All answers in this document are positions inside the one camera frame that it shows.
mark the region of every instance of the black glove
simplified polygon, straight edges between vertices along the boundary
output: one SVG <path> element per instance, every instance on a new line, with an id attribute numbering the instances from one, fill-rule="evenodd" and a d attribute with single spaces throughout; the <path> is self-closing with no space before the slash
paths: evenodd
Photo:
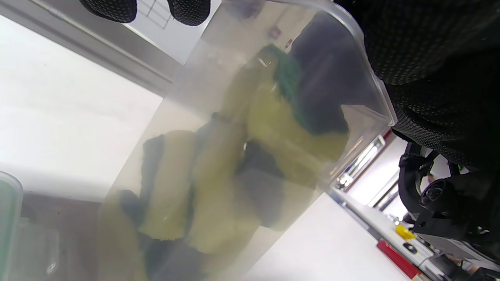
<path id="1" fill-rule="evenodd" d="M 167 2 L 173 18 L 187 26 L 202 24 L 210 14 L 210 0 Z M 137 0 L 80 0 L 80 3 L 92 14 L 122 24 L 132 22 L 137 15 Z"/>

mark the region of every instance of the clear plastic container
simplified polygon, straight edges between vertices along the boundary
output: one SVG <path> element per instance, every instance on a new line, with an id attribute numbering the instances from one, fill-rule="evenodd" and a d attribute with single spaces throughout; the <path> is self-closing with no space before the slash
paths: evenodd
<path id="1" fill-rule="evenodd" d="M 101 206 L 101 281 L 237 279 L 394 122 L 340 6 L 232 3 Z"/>
<path id="2" fill-rule="evenodd" d="M 6 281 L 16 244 L 23 201 L 23 186 L 13 176 L 0 171 L 0 280 Z"/>
<path id="3" fill-rule="evenodd" d="M 0 281 L 47 280 L 59 265 L 59 234 L 21 217 L 23 186 L 0 171 Z"/>
<path id="4" fill-rule="evenodd" d="M 21 217 L 8 281 L 44 281 L 59 266 L 59 233 Z"/>

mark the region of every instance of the yellow sponge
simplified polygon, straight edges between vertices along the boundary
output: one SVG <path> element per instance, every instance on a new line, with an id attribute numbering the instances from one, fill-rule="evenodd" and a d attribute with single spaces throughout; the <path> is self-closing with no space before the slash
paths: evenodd
<path id="1" fill-rule="evenodd" d="M 297 123 L 292 106 L 280 94 L 280 87 L 272 77 L 259 86 L 250 106 L 247 127 L 248 137 L 274 157 L 284 175 L 280 219 L 271 227 L 283 231 L 311 204 L 325 165 L 341 157 L 349 135 L 310 134 Z"/>
<path id="2" fill-rule="evenodd" d="M 272 77 L 277 66 L 278 58 L 270 50 L 259 51 L 238 71 L 229 84 L 219 114 L 234 123 L 245 123 L 261 77 Z"/>
<path id="3" fill-rule="evenodd" d="M 203 263 L 202 271 L 210 276 L 211 280 L 219 280 L 219 274 L 235 262 L 261 224 L 249 199 L 246 198 L 246 195 L 238 186 L 235 186 L 235 188 L 236 200 L 233 212 L 236 221 L 234 235 L 228 236 L 226 242 L 216 251 L 208 254 Z"/>
<path id="4" fill-rule="evenodd" d="M 237 235 L 236 190 L 232 182 L 247 139 L 245 126 L 214 118 L 192 171 L 193 219 L 187 243 L 210 254 Z"/>
<path id="5" fill-rule="evenodd" d="M 184 237 L 186 230 L 196 133 L 175 130 L 163 137 L 161 161 L 139 232 L 153 239 L 175 240 Z"/>
<path id="6" fill-rule="evenodd" d="M 137 230 L 123 212 L 118 190 L 108 193 L 99 210 L 97 260 L 100 281 L 148 281 Z"/>

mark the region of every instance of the white surface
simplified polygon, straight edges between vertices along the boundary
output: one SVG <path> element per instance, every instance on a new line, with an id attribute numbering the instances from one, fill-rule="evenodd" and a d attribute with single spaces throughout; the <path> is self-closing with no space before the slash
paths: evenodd
<path id="1" fill-rule="evenodd" d="M 346 210 L 323 194 L 243 280 L 409 280 L 376 244 Z"/>
<path id="2" fill-rule="evenodd" d="M 399 161 L 407 142 L 396 137 L 380 153 L 364 174 L 348 190 L 349 196 L 367 205 L 399 171 Z"/>
<path id="3" fill-rule="evenodd" d="M 342 198 L 347 206 L 357 216 L 359 216 L 370 227 L 380 233 L 394 249 L 402 253 L 414 265 L 420 266 L 429 257 L 432 257 L 434 255 L 431 250 L 429 250 L 422 243 L 415 239 L 407 241 L 418 250 L 417 254 L 412 254 L 403 246 L 406 241 L 396 233 L 395 223 L 388 217 L 386 217 L 385 214 L 369 206 L 361 204 L 360 202 L 352 198 L 349 194 L 344 193 L 341 190 L 332 189 L 332 192 Z"/>
<path id="4" fill-rule="evenodd" d="M 167 0 L 138 0 L 137 17 L 127 26 L 184 64 L 220 4 L 221 0 L 212 0 L 208 19 L 198 26 L 187 26 L 172 17 Z"/>
<path id="5" fill-rule="evenodd" d="M 0 60 L 0 170 L 30 192 L 100 201 L 161 98 L 4 17 Z"/>
<path id="6" fill-rule="evenodd" d="M 389 206 L 387 206 L 387 208 L 385 208 L 385 210 L 383 210 L 383 213 L 393 215 L 402 221 L 403 217 L 408 213 L 408 210 L 401 201 L 401 198 L 398 196 L 389 204 Z"/>

